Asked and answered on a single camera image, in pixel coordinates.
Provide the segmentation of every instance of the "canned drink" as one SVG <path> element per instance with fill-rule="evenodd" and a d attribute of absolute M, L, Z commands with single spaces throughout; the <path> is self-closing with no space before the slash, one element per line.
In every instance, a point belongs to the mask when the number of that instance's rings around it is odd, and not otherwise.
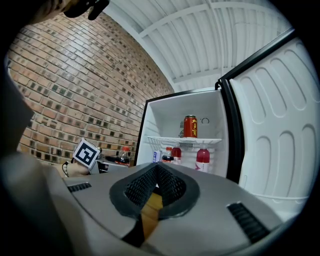
<path fill-rule="evenodd" d="M 183 137 L 184 138 L 198 137 L 198 122 L 195 115 L 187 115 L 184 118 Z"/>
<path fill-rule="evenodd" d="M 161 161 L 161 153 L 162 153 L 162 151 L 154 151 L 153 152 L 153 160 L 152 160 L 153 163 L 158 163 Z"/>

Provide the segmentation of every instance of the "white wire rack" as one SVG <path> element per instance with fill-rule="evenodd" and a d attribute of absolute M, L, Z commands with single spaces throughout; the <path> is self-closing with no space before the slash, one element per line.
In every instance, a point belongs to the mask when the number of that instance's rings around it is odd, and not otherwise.
<path fill-rule="evenodd" d="M 161 142 L 169 143 L 188 143 L 188 144 L 207 144 L 213 145 L 222 141 L 221 138 L 171 138 L 171 137 L 158 137 L 158 136 L 148 136 L 150 139 Z"/>

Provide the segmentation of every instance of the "mini fridge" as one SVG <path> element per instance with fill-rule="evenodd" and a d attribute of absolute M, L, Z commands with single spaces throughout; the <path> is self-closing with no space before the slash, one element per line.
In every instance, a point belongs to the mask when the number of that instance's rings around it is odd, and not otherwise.
<path fill-rule="evenodd" d="M 187 115 L 197 118 L 197 138 L 183 138 Z M 211 88 L 147 100 L 134 164 L 178 145 L 181 165 L 195 168 L 203 144 L 210 174 L 237 183 L 284 221 L 301 211 L 320 164 L 320 85 L 293 28 Z"/>

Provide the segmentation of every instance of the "black vent grille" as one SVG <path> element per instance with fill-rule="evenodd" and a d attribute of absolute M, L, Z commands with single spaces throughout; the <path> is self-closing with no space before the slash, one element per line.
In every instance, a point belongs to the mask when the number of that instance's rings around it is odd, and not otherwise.
<path fill-rule="evenodd" d="M 80 191 L 80 190 L 85 190 L 90 187 L 91 187 L 91 184 L 88 182 L 85 182 L 85 183 L 81 183 L 81 184 L 77 184 L 77 185 L 68 186 L 68 189 L 70 192 L 76 192 L 76 191 Z"/>
<path fill-rule="evenodd" d="M 227 208 L 251 243 L 255 243 L 269 234 L 269 231 L 241 202 L 230 204 Z"/>

